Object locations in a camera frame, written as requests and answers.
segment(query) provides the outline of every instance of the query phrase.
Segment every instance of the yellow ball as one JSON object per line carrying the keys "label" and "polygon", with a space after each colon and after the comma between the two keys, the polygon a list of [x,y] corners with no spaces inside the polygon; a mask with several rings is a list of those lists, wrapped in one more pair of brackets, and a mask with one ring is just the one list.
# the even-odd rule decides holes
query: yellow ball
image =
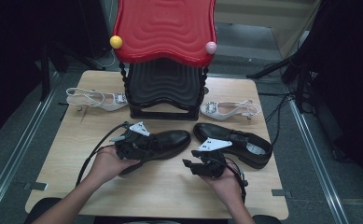
{"label": "yellow ball", "polygon": [[120,47],[122,46],[122,38],[120,38],[118,35],[113,35],[109,39],[109,44],[114,49],[120,49]]}

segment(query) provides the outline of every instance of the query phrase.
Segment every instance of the gray carpet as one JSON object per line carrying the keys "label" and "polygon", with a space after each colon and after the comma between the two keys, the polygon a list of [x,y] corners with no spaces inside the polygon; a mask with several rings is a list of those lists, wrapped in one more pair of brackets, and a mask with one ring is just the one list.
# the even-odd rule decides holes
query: gray carpet
{"label": "gray carpet", "polygon": [[[210,66],[210,76],[244,78],[244,75],[254,74],[271,63],[275,63],[275,61],[258,59],[250,61],[243,57],[218,56]],[[116,65],[107,68],[110,71],[117,69]],[[22,188],[26,182],[36,180],[66,109],[66,106],[58,105],[58,103],[65,103],[65,90],[75,87],[85,70],[88,70],[85,65],[72,61],[68,72],[62,74],[63,80],[54,94],[49,110],[0,203],[0,223],[22,223],[26,218],[24,205],[30,191]],[[285,93],[280,76],[280,71],[276,71],[270,76],[255,80],[258,92]],[[40,87],[38,86],[27,96],[21,107],[9,118],[1,130],[0,174],[33,115],[39,103],[39,97]],[[264,115],[267,116],[281,102],[281,96],[260,95],[260,101]],[[334,185],[343,200],[350,223],[363,223],[363,170],[353,163],[339,163],[333,160],[330,145],[318,120],[313,115],[304,116]],[[273,117],[267,125],[273,140],[278,127],[277,117]],[[292,195],[286,198],[289,217],[282,222],[286,224],[335,223],[289,105],[281,109],[280,133],[273,150],[283,188]],[[92,217],[80,217],[77,223],[92,223]]]}

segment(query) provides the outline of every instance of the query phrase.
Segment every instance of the white tag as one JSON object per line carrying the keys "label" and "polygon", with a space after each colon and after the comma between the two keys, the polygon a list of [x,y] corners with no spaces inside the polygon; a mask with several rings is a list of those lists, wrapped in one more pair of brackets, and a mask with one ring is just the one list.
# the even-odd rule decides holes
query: white tag
{"label": "white tag", "polygon": [[251,143],[247,143],[247,150],[256,155],[265,155],[265,150],[261,147],[257,147],[256,145],[252,145]]}
{"label": "white tag", "polygon": [[136,133],[140,133],[142,135],[149,136],[149,132],[147,131],[146,127],[144,127],[143,121],[132,125],[129,129]]}
{"label": "white tag", "polygon": [[198,151],[214,151],[223,147],[230,147],[230,141],[222,141],[214,138],[207,138],[203,144],[199,146]]}

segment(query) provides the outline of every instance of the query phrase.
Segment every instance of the person's hand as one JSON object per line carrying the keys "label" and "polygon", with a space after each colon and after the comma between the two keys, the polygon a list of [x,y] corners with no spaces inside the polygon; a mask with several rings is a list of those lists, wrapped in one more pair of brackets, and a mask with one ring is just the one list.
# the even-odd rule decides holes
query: person's hand
{"label": "person's hand", "polygon": [[[228,163],[228,165],[237,172],[233,164]],[[228,168],[225,168],[224,173],[219,178],[212,178],[209,176],[200,176],[200,178],[214,190],[216,196],[225,205],[237,201],[243,201],[239,183],[237,182],[233,172]]]}
{"label": "person's hand", "polygon": [[86,178],[94,179],[94,182],[103,185],[105,182],[119,175],[129,166],[137,164],[136,160],[121,160],[117,155],[115,146],[108,146],[96,154],[91,170]]}

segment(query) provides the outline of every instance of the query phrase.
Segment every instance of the ball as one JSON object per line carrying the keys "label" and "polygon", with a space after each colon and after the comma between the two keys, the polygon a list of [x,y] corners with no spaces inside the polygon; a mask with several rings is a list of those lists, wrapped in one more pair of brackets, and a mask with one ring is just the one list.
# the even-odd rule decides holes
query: ball
{"label": "ball", "polygon": [[215,54],[216,53],[216,43],[213,41],[210,41],[205,46],[207,53],[209,54]]}
{"label": "ball", "polygon": [[111,45],[111,47],[113,49],[120,49],[120,47],[122,46],[122,38],[120,38],[118,35],[113,35],[110,39],[109,39],[109,44]]}

